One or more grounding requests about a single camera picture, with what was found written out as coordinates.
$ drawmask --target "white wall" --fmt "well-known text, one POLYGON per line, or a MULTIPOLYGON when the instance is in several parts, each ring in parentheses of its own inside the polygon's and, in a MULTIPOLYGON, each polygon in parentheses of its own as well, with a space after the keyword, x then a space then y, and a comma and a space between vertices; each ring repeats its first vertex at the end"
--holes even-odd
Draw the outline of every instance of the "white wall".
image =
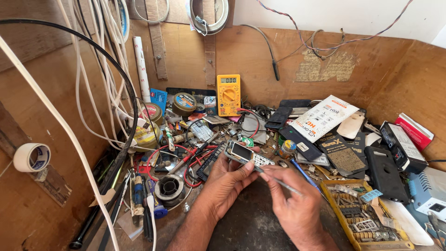
POLYGON ((432 41, 432 44, 446 49, 446 25, 432 41))
MULTIPOLYGON (((323 29, 374 35, 389 26, 408 0, 262 0, 266 6, 288 13, 301 30, 323 29)), ((431 43, 446 24, 446 0, 414 0, 399 21, 382 36, 431 43)), ((284 15, 264 9, 256 0, 236 0, 234 24, 295 29, 284 15)))

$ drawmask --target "hand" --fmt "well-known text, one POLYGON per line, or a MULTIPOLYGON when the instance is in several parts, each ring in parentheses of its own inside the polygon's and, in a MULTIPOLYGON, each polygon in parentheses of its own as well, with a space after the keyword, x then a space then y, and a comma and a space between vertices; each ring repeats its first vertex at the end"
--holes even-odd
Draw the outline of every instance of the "hand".
POLYGON ((268 183, 273 198, 273 212, 283 230, 301 250, 338 250, 333 239, 322 229, 319 218, 321 194, 290 168, 263 166, 260 176, 268 183), (290 192, 286 198, 282 187, 273 177, 302 193, 290 192))
MULTIPOLYGON (((251 150, 260 152, 258 146, 251 148, 251 150)), ((210 213, 210 220, 215 224, 234 204, 243 188, 259 176, 258 172, 252 172, 254 170, 253 161, 238 169, 241 164, 232 159, 229 160, 224 153, 220 154, 212 167, 203 190, 194 202, 194 206, 201 207, 203 213, 210 213)))

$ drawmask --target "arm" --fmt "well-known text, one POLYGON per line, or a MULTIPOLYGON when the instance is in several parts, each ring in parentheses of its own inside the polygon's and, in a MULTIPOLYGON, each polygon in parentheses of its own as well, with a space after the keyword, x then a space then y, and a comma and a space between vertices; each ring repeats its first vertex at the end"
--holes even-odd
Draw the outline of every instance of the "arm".
MULTIPOLYGON (((259 147, 252 148, 259 152, 259 147)), ((237 196, 259 176, 254 163, 240 163, 220 154, 209 178, 192 205, 167 251, 204 251, 217 222, 225 215, 237 196)))
POLYGON ((300 251, 339 251, 332 237, 322 228, 319 191, 293 170, 264 166, 260 176, 268 183, 273 198, 273 211, 283 230, 300 251), (282 187, 273 177, 284 181, 302 193, 284 196, 282 187))

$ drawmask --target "pvc pipe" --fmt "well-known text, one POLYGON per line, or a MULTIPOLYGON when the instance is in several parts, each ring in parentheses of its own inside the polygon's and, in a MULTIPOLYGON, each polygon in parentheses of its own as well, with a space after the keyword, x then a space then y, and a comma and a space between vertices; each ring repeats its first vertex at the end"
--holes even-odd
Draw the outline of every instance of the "pvc pipe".
POLYGON ((151 102, 149 79, 147 78, 147 71, 145 69, 144 51, 142 49, 141 37, 133 37, 133 45, 135 46, 136 65, 138 67, 142 100, 144 100, 144 103, 149 103, 151 102))

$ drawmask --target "adhesive tape roll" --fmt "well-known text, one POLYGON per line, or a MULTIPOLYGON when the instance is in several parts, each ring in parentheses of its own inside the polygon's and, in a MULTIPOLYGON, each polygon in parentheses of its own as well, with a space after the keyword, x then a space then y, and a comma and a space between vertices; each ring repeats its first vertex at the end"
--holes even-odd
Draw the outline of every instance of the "adhesive tape roll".
POLYGON ((50 162, 50 148, 45 144, 27 143, 14 154, 14 167, 20 172, 39 172, 50 162))

